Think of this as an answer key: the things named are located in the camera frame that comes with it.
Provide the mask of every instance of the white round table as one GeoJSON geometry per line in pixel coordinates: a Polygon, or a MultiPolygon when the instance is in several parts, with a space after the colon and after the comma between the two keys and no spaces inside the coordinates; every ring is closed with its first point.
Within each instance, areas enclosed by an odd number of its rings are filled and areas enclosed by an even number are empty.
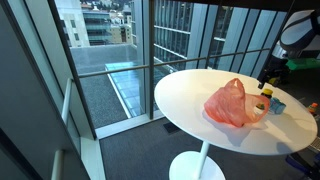
{"type": "Polygon", "coordinates": [[[317,135],[312,115],[295,98],[265,84],[273,97],[287,107],[281,115],[267,114],[254,124],[241,128],[212,120],[204,103],[220,87],[239,78],[246,93],[260,94],[259,82],[251,77],[219,70],[184,70],[172,73],[156,85],[155,100],[161,112],[176,126],[203,141],[201,152],[179,154],[170,166],[170,179],[225,179],[209,157],[209,144],[254,155],[290,154],[309,146],[317,135]]]}

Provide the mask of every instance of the plastic bag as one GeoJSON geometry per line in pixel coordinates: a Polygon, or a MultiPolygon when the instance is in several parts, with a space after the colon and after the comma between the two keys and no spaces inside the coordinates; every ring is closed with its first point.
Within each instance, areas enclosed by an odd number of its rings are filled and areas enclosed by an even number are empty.
{"type": "Polygon", "coordinates": [[[208,116],[217,122],[242,127],[245,123],[255,123],[269,110],[269,99],[262,95],[246,94],[238,78],[229,81],[216,91],[204,104],[208,116]],[[264,103],[262,113],[255,112],[257,104],[264,103]]]}

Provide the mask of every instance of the floor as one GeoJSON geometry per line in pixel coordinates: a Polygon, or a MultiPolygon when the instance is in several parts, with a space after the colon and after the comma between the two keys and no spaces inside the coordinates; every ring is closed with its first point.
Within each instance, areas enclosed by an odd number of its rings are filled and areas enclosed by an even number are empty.
{"type": "MultiPolygon", "coordinates": [[[[320,69],[292,72],[280,88],[305,106],[320,102],[320,69]]],[[[179,131],[168,134],[165,118],[100,140],[108,180],[165,180],[169,167],[179,153],[199,151],[201,142],[179,131]]],[[[299,152],[312,163],[315,153],[299,152]]],[[[295,180],[303,174],[285,162],[286,156],[254,156],[210,146],[208,156],[222,169],[228,180],[295,180]]]]}

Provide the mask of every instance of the table top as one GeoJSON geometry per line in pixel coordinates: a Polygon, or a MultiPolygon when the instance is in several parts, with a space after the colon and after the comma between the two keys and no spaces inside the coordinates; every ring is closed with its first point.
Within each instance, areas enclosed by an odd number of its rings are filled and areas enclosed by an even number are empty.
{"type": "Polygon", "coordinates": [[[219,70],[184,70],[159,81],[155,100],[161,112],[188,134],[220,148],[255,155],[289,154],[308,147],[317,135],[317,124],[306,108],[291,95],[265,84],[273,97],[287,107],[281,115],[267,114],[257,123],[241,128],[212,120],[204,103],[220,87],[239,78],[246,93],[260,94],[251,77],[219,70]]]}

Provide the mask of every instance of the handrail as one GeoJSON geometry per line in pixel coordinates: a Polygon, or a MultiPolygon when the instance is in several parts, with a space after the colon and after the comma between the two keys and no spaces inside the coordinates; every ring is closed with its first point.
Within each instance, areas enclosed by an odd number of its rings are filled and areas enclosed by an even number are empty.
{"type": "Polygon", "coordinates": [[[72,83],[71,78],[68,78],[67,85],[66,85],[66,91],[64,93],[62,112],[61,112],[61,117],[62,117],[62,120],[65,124],[67,124],[68,113],[69,113],[71,83],[72,83]]]}
{"type": "MultiPolygon", "coordinates": [[[[68,78],[67,79],[67,85],[66,85],[66,91],[64,93],[62,112],[61,112],[62,120],[66,125],[67,125],[68,114],[69,114],[71,86],[72,86],[72,79],[68,78]]],[[[51,180],[60,180],[60,179],[62,179],[63,158],[64,158],[63,150],[62,149],[57,150],[55,152],[55,155],[54,155],[51,180]]]]}
{"type": "Polygon", "coordinates": [[[61,150],[61,149],[57,150],[54,154],[51,180],[61,180],[62,179],[63,159],[64,159],[63,150],[61,150]]]}
{"type": "MultiPolygon", "coordinates": [[[[209,56],[209,58],[218,58],[218,57],[232,56],[232,55],[237,55],[237,54],[246,54],[246,53],[252,53],[252,52],[266,51],[266,50],[270,50],[270,48],[257,49],[257,50],[251,50],[251,51],[245,51],[245,52],[220,54],[220,55],[209,56]]],[[[206,57],[184,59],[184,60],[177,60],[177,61],[170,61],[170,62],[163,62],[163,63],[159,63],[159,64],[154,64],[154,66],[156,67],[156,66],[163,66],[163,65],[168,65],[168,64],[192,62],[192,61],[199,61],[199,60],[206,60],[206,59],[207,59],[206,57]]],[[[149,67],[148,65],[140,65],[140,66],[134,66],[134,67],[129,67],[129,68],[123,68],[123,69],[99,71],[99,72],[93,72],[93,73],[84,73],[84,74],[79,74],[78,77],[79,78],[86,78],[86,77],[92,77],[92,76],[98,76],[98,75],[104,75],[104,74],[110,74],[110,73],[116,73],[116,72],[122,72],[122,71],[128,71],[128,70],[144,69],[144,68],[148,68],[148,67],[149,67]]]]}

